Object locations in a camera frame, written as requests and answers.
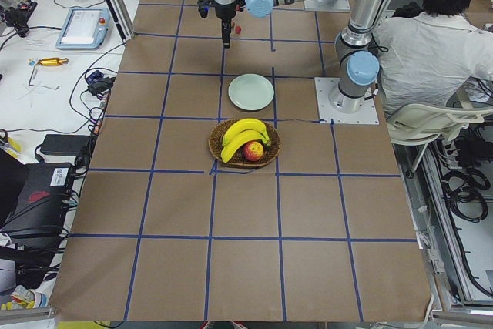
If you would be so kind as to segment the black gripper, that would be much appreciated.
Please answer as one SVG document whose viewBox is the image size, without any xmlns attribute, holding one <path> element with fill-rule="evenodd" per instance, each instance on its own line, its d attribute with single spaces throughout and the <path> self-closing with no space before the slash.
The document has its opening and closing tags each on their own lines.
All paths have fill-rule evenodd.
<svg viewBox="0 0 493 329">
<path fill-rule="evenodd" d="M 229 49 L 232 21 L 238 12 L 243 11 L 244 0 L 214 0 L 214 5 L 216 16 L 221 21 L 223 47 Z"/>
</svg>

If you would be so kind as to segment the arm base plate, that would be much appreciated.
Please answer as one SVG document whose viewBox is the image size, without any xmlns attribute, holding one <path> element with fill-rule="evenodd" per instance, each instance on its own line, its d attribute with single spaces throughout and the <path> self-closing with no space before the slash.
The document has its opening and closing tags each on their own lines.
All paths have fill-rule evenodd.
<svg viewBox="0 0 493 329">
<path fill-rule="evenodd" d="M 339 81 L 340 78 L 314 79 L 319 120 L 326 124 L 378 125 L 370 86 L 362 97 L 349 98 L 339 90 Z"/>
<path fill-rule="evenodd" d="M 305 0 L 304 9 L 312 12 L 344 12 L 350 11 L 349 0 Z"/>
</svg>

